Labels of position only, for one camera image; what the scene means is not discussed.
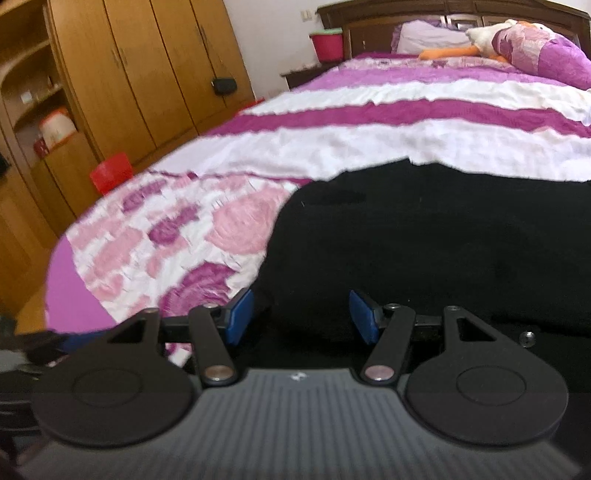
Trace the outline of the pink floral striped bedspread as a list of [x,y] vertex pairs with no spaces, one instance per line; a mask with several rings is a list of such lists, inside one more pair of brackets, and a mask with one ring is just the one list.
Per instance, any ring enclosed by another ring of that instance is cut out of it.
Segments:
[[55,248],[50,328],[222,305],[253,286],[298,189],[398,161],[590,186],[590,90],[483,58],[363,54],[238,114],[107,194]]

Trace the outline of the dark wooden headboard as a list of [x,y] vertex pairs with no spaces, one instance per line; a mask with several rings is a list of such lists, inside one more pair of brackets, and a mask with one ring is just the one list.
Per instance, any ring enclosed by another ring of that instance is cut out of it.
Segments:
[[590,53],[589,14],[551,1],[348,1],[318,7],[317,14],[326,29],[342,29],[346,59],[365,52],[390,52],[394,29],[413,20],[439,21],[459,29],[506,19],[541,23]]

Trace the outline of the black knit garment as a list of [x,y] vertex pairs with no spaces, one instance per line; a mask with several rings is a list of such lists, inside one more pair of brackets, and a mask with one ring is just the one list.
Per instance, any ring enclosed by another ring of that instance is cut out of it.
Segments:
[[590,186],[398,161],[294,192],[274,223],[240,340],[249,366],[360,363],[349,292],[467,309],[590,388]]

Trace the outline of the folded purple floral quilt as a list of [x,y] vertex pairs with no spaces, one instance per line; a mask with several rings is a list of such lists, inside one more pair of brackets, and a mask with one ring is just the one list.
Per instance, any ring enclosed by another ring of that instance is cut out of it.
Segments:
[[590,89],[590,59],[575,43],[550,29],[517,23],[496,33],[492,45],[526,74]]

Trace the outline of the dark wooden nightstand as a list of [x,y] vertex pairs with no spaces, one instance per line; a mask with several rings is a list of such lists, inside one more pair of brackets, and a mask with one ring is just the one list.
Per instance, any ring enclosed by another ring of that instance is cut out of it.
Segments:
[[293,90],[297,87],[300,87],[301,85],[311,82],[311,80],[318,78],[318,76],[321,76],[325,72],[328,72],[332,68],[335,68],[341,64],[342,61],[305,66],[296,70],[291,70],[287,73],[283,73],[280,75],[280,77],[286,81],[288,89]]

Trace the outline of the wooden wardrobe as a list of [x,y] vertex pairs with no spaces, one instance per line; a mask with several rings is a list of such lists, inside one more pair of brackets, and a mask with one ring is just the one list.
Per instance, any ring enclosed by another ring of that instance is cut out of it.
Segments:
[[[215,77],[238,90],[216,96]],[[221,1],[5,1],[1,5],[1,310],[45,281],[60,235],[98,197],[89,174],[135,171],[231,118],[252,85]],[[39,122],[77,133],[49,151]]]

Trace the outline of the white orange plush duck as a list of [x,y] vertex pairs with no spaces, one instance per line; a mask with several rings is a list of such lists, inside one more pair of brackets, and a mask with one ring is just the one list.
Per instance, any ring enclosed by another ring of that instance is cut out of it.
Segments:
[[485,58],[496,59],[500,62],[507,62],[507,60],[500,56],[493,47],[493,39],[497,33],[508,29],[515,25],[522,25],[524,27],[540,31],[550,32],[550,29],[540,23],[530,23],[524,20],[507,19],[504,22],[496,23],[490,26],[475,27],[465,31],[470,44],[463,47],[448,47],[448,48],[434,48],[423,50],[419,54],[420,60],[437,60],[451,57],[474,57],[480,56]]

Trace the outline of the small black hanging pouch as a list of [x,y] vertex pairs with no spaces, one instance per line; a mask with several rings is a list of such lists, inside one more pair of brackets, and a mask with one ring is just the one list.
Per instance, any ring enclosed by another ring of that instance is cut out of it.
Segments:
[[211,81],[211,87],[216,96],[228,96],[238,90],[238,82],[232,77],[215,77]]

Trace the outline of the red bucket with green rim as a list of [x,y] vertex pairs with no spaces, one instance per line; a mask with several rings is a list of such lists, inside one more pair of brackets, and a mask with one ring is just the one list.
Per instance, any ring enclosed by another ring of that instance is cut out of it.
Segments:
[[342,28],[325,29],[308,35],[319,63],[334,63],[344,59]]

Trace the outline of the lilac ruffled pillow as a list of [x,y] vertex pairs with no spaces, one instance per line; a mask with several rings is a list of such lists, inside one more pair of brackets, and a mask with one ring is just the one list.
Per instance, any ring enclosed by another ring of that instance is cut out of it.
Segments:
[[394,29],[393,54],[419,55],[426,49],[469,47],[472,42],[460,30],[453,30],[423,20],[413,20]]

